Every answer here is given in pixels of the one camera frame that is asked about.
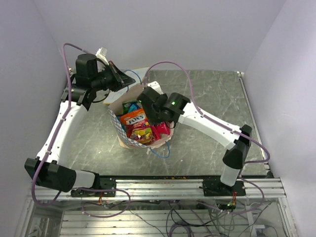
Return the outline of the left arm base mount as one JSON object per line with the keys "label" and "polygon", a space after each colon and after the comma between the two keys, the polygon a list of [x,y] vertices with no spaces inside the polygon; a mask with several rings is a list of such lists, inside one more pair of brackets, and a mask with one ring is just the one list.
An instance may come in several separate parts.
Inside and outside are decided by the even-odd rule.
{"label": "left arm base mount", "polygon": [[83,190],[82,188],[76,188],[71,190],[71,197],[73,198],[88,198],[88,197],[114,197],[116,192],[117,183],[114,178],[100,176],[93,183],[92,187]]}

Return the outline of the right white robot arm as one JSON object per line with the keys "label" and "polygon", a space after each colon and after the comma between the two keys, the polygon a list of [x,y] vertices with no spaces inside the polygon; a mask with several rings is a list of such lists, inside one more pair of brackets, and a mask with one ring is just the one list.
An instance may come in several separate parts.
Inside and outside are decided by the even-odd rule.
{"label": "right white robot arm", "polygon": [[235,190],[235,183],[251,146],[252,128],[239,127],[225,122],[199,107],[193,101],[179,93],[167,96],[160,94],[150,86],[139,94],[137,100],[152,124],[172,122],[192,127],[220,143],[226,152],[222,159],[224,169],[218,182],[218,191],[229,195]]}

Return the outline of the green snack pack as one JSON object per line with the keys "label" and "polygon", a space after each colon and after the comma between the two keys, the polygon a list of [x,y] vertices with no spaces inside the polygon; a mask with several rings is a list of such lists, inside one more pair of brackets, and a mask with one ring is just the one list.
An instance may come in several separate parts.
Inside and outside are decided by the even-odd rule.
{"label": "green snack pack", "polygon": [[128,108],[131,105],[131,103],[136,102],[136,103],[140,103],[138,100],[133,100],[133,101],[129,101],[129,102],[123,102],[122,103],[122,108],[123,108],[123,113],[127,114],[128,112]]}

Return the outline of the pink snack bag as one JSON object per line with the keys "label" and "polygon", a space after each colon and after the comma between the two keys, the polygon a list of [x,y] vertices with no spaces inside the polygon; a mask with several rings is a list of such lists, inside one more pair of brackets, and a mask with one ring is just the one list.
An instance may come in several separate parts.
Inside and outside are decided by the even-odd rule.
{"label": "pink snack bag", "polygon": [[171,129],[167,126],[165,122],[161,122],[155,125],[151,125],[150,129],[152,131],[152,142],[160,142],[161,140],[166,140],[171,137]]}

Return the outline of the orange Fox's candy bag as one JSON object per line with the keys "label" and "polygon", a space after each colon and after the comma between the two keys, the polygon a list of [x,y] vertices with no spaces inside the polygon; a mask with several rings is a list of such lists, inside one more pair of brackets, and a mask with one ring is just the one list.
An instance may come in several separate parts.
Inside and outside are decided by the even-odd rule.
{"label": "orange Fox's candy bag", "polygon": [[120,117],[121,124],[126,129],[128,138],[141,144],[146,144],[152,140],[152,131],[144,109],[138,109]]}

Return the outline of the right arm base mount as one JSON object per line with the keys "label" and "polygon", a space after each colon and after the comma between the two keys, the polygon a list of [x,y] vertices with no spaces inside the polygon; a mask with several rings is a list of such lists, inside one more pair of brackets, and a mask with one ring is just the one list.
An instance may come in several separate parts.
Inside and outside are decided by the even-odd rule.
{"label": "right arm base mount", "polygon": [[237,197],[241,197],[246,195],[243,181],[236,181],[235,184],[230,187],[220,182],[220,179],[217,177],[203,180],[199,188],[203,190],[205,197],[232,197],[234,194]]}

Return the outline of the blue checkered paper bag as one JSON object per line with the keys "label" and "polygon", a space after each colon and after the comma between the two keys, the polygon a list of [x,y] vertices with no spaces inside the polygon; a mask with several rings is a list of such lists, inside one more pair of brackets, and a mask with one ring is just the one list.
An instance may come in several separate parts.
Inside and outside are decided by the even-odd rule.
{"label": "blue checkered paper bag", "polygon": [[139,103],[137,97],[143,90],[144,87],[137,84],[108,107],[111,123],[123,148],[152,150],[167,145],[173,136],[173,131],[169,128],[171,124],[161,122],[151,125],[142,106],[131,112],[124,112],[125,105]]}

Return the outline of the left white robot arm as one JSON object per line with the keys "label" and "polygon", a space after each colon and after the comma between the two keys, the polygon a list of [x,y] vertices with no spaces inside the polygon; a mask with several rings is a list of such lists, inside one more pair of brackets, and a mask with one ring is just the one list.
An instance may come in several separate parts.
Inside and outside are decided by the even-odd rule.
{"label": "left white robot arm", "polygon": [[83,188],[89,196],[100,192],[99,174],[67,168],[65,162],[76,131],[97,92],[117,92],[130,87],[135,79],[124,74],[101,52],[79,55],[75,70],[62,94],[59,113],[47,141],[35,158],[25,162],[25,170],[32,178],[33,194],[36,186],[59,192]]}

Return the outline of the blue snack bag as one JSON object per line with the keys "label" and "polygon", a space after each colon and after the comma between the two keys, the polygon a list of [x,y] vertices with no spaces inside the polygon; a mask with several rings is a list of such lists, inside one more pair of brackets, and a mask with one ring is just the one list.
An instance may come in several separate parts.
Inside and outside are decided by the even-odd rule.
{"label": "blue snack bag", "polygon": [[141,108],[142,108],[141,103],[133,102],[133,103],[131,103],[131,105],[129,106],[127,112],[128,112],[128,113],[131,113],[131,112],[136,111],[136,110],[141,109]]}

